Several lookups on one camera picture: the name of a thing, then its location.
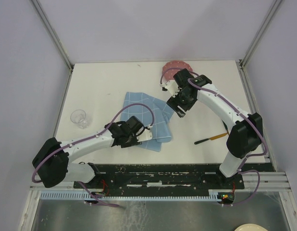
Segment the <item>clear plastic cup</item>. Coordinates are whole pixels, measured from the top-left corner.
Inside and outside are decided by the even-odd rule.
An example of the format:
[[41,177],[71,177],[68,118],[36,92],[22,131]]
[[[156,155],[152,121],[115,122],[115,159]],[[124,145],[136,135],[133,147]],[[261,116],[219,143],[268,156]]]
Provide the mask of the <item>clear plastic cup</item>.
[[87,114],[81,109],[73,111],[70,115],[70,120],[74,125],[81,129],[86,129],[89,126]]

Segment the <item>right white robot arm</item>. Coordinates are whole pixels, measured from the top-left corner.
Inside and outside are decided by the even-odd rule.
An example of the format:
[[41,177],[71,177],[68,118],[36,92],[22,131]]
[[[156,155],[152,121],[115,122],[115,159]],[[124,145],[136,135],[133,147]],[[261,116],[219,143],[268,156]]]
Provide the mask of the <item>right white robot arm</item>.
[[182,118],[196,102],[201,102],[209,107],[229,130],[226,142],[228,153],[215,176],[217,186],[227,188],[246,160],[254,156],[253,151],[265,143],[262,117],[234,105],[217,90],[207,76],[190,72],[186,68],[177,68],[176,71],[172,80],[160,80],[162,90],[171,95],[167,101],[168,106]]

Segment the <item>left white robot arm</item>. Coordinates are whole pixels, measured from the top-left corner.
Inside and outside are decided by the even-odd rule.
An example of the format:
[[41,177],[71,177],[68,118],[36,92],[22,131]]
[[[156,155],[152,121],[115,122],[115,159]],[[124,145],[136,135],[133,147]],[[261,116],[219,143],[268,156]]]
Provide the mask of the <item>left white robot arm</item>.
[[34,183],[43,183],[52,188],[61,182],[80,181],[89,187],[100,185],[101,176],[93,164],[76,164],[74,161],[94,151],[114,146],[121,148],[140,145],[152,138],[151,127],[144,126],[135,116],[127,121],[108,124],[104,130],[78,139],[58,141],[55,137],[46,140],[32,161],[35,168]]

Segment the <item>blue checked cloth placemat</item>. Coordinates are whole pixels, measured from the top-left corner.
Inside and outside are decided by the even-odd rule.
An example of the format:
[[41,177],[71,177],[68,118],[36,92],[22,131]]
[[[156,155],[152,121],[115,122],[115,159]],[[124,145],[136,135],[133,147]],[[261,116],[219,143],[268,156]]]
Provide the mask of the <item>blue checked cloth placemat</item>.
[[[120,120],[126,121],[132,116],[137,117],[144,125],[151,124],[152,116],[149,109],[154,113],[154,124],[151,129],[153,138],[149,141],[142,142],[139,148],[159,152],[163,143],[170,142],[172,140],[172,133],[170,132],[168,123],[174,114],[165,101],[154,98],[142,92],[127,92],[125,95],[123,107],[130,104],[136,104],[135,106],[125,109],[121,113]],[[149,109],[137,105],[138,103],[145,104]]]

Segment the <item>green handled gold fork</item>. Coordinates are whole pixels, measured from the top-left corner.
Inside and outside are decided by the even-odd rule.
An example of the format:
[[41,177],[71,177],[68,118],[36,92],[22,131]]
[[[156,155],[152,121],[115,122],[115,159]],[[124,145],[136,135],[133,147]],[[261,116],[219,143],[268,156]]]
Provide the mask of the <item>green handled gold fork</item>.
[[229,135],[229,130],[228,130],[228,127],[227,127],[227,125],[223,122],[223,126],[224,126],[224,128],[225,128],[225,130],[226,130],[226,132],[227,132],[227,134]]

